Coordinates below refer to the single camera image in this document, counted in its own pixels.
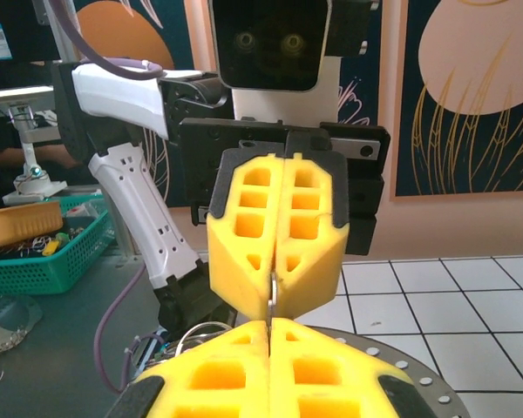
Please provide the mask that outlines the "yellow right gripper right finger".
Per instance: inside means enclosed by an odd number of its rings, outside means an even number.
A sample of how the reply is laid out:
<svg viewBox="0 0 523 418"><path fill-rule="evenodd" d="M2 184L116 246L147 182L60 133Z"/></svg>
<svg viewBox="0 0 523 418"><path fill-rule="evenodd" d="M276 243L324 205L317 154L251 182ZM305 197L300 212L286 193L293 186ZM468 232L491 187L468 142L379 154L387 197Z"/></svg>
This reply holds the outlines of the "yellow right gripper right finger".
<svg viewBox="0 0 523 418"><path fill-rule="evenodd" d="M271 417L430 417L402 369L292 320L274 318Z"/></svg>

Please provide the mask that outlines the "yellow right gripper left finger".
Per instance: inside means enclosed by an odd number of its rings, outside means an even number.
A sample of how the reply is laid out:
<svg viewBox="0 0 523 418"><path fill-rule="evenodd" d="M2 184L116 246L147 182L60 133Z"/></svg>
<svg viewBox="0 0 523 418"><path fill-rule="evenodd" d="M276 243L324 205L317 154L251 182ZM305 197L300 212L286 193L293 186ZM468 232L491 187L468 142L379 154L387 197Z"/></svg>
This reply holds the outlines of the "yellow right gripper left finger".
<svg viewBox="0 0 523 418"><path fill-rule="evenodd" d="M108 417L268 417L268 332L250 321L145 370Z"/></svg>

